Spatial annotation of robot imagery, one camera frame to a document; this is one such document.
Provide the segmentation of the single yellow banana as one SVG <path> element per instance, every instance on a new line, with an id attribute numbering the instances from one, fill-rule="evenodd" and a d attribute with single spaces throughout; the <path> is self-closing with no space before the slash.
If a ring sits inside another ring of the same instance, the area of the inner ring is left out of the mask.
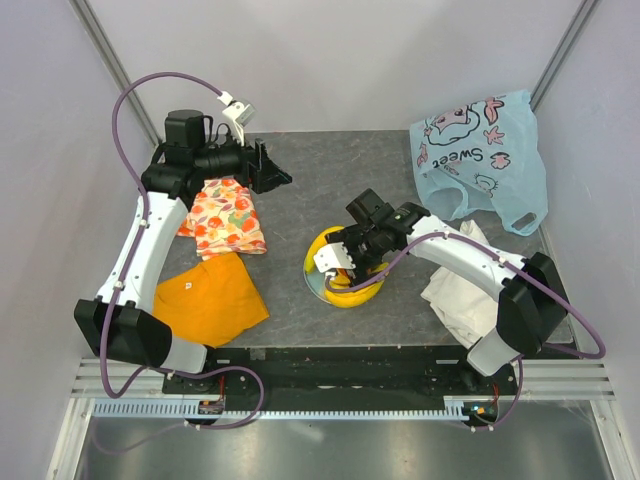
<path id="1" fill-rule="evenodd" d="M 304 265 L 303 265 L 305 273 L 309 274 L 315 269 L 314 256 L 322 247 L 328 244 L 326 236 L 331 233 L 339 232 L 343 229 L 344 229 L 344 226 L 341 226 L 341 225 L 326 228 L 314 239 L 314 241 L 311 243 L 305 255 Z"/>

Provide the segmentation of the yellow banana bunch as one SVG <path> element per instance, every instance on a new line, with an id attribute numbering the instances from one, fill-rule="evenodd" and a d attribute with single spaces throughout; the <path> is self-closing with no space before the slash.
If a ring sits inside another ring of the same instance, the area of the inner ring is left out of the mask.
<path id="1" fill-rule="evenodd" d="M 329 271 L 325 275 L 324 295 L 331 305 L 343 309 L 355 308 L 371 300 L 384 284 L 381 280 L 363 289 L 347 292 L 349 281 L 344 270 Z"/>

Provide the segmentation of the light blue plastic bag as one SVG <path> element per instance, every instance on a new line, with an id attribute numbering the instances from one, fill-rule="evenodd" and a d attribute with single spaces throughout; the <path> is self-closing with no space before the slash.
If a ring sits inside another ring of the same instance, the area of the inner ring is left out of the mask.
<path id="1" fill-rule="evenodd" d="M 411 163 L 423 206 L 446 221 L 493 212 L 505 231 L 533 234 L 548 199 L 530 101 L 519 90 L 412 124 Z"/>

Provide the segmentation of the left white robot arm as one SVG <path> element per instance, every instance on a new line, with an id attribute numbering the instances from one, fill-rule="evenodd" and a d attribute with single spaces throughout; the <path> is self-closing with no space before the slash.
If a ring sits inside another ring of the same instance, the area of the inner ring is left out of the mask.
<path id="1" fill-rule="evenodd" d="M 74 318 L 97 357 L 185 372 L 185 382 L 208 393 L 219 369 L 201 343 L 179 338 L 152 314 L 156 285 L 169 248 L 196 195 L 209 179 L 232 178 L 257 194 L 291 183 L 262 141 L 248 145 L 244 128 L 255 111 L 233 103 L 223 111 L 230 127 L 223 143 L 211 138 L 213 121 L 198 110 L 175 110 L 166 139 L 138 175 L 144 191 L 119 257 L 94 298 L 79 300 Z"/>

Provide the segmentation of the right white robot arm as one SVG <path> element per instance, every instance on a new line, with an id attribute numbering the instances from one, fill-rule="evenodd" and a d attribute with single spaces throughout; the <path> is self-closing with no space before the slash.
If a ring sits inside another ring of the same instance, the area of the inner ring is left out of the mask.
<path id="1" fill-rule="evenodd" d="M 434 262 L 461 276 L 497 303 L 496 324 L 472 344 L 458 381 L 467 392 L 483 392 L 502 366 L 540 352 L 568 314 L 567 295 L 554 262 L 545 254 L 526 258 L 482 244 L 436 215 L 406 202 L 393 208 L 367 189 L 351 201 L 354 224 L 329 235 L 341 244 L 343 269 L 352 290 L 383 278 L 383 257 L 396 252 Z"/>

